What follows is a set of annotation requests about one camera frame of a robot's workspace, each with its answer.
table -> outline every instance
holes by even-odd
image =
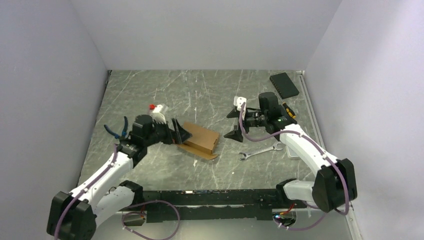
[[[145,190],[224,190],[275,188],[276,184],[289,178],[313,181],[314,175],[307,165],[298,158],[289,158],[286,149],[239,160],[240,151],[271,146],[274,138],[262,142],[244,139],[240,143],[223,137],[236,124],[236,118],[226,118],[234,96],[245,97],[248,107],[258,108],[258,95],[275,91],[269,77],[282,72],[288,74],[300,91],[298,96],[285,101],[296,112],[296,120],[303,130],[317,141],[307,96],[296,71],[112,71],[79,184],[102,166],[113,152],[112,143],[117,140],[106,133],[103,125],[120,132],[124,125],[123,116],[127,116],[131,129],[135,117],[147,113],[149,104],[166,104],[169,107],[167,118],[177,118],[181,125],[189,121],[221,133],[215,150],[219,156],[204,160],[175,145],[159,143],[150,146],[147,156],[119,182],[130,180]],[[267,133],[263,127],[258,127],[251,128],[249,134],[259,137]]]

flattened cardboard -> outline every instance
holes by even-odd
[[[218,156],[218,154],[213,154],[213,152],[220,139],[219,132],[206,129],[190,122],[184,122],[182,127],[193,136],[184,144],[177,145],[178,147],[206,160],[212,160]]]

open-end wrench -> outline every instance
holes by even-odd
[[[272,146],[264,148],[264,149],[260,149],[260,150],[257,150],[257,151],[253,151],[253,152],[249,152],[249,153],[241,151],[239,153],[239,154],[242,155],[242,157],[240,157],[240,160],[246,160],[253,155],[261,154],[261,153],[264,153],[264,152],[267,152],[267,151],[271,151],[271,150],[278,150],[279,151],[279,150],[283,150],[283,149],[284,149],[284,144],[280,141],[277,141]]]

white enclosure wall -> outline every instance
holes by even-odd
[[[71,1],[112,70],[304,70],[341,2]]]
[[[0,4],[0,240],[43,240],[75,187],[107,77],[68,0]]]
[[[424,3],[343,0],[306,69],[325,145],[355,164],[365,240],[422,240]]]

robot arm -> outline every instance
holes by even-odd
[[[315,203],[328,213],[345,204],[346,199],[351,201],[357,197],[352,162],[347,158],[338,159],[312,140],[295,121],[295,113],[287,104],[280,105],[273,92],[259,95],[260,109],[248,108],[246,103],[244,97],[234,98],[233,110],[227,118],[238,118],[238,125],[224,137],[239,142],[243,141],[243,136],[254,142],[275,137],[293,150],[315,176],[315,181],[288,179],[278,184],[277,189],[286,199]],[[271,135],[252,139],[247,136],[250,127],[265,127]]]
[[[108,133],[119,139],[114,154],[89,179],[70,193],[59,192],[53,198],[47,224],[47,233],[61,240],[89,240],[96,228],[119,210],[136,202],[144,202],[143,187],[131,182],[122,182],[113,192],[108,192],[126,173],[130,172],[147,154],[149,146],[182,144],[192,135],[172,119],[174,130],[168,127],[163,115],[166,109],[158,105],[149,115],[139,115],[126,137]]]

